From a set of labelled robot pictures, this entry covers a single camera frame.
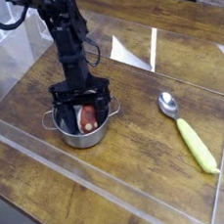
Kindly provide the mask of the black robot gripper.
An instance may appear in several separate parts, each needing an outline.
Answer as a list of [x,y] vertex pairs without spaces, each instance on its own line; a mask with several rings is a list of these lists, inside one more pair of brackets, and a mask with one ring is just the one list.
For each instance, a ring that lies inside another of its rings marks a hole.
[[65,72],[65,80],[48,88],[53,104],[58,107],[61,128],[67,134],[76,135],[78,126],[74,107],[77,105],[96,105],[97,121],[103,125],[109,111],[111,100],[109,80],[90,73],[83,52],[74,55],[59,55]]

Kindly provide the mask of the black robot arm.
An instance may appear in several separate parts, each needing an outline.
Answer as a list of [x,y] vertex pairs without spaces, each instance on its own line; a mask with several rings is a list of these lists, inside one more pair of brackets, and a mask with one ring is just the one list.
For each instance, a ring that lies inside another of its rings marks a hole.
[[67,126],[69,134],[79,132],[74,109],[91,105],[96,110],[96,121],[103,124],[109,110],[110,82],[97,77],[88,69],[84,44],[88,41],[88,27],[75,0],[6,0],[14,5],[31,7],[39,13],[58,48],[59,61],[65,72],[62,82],[51,85],[53,105]]

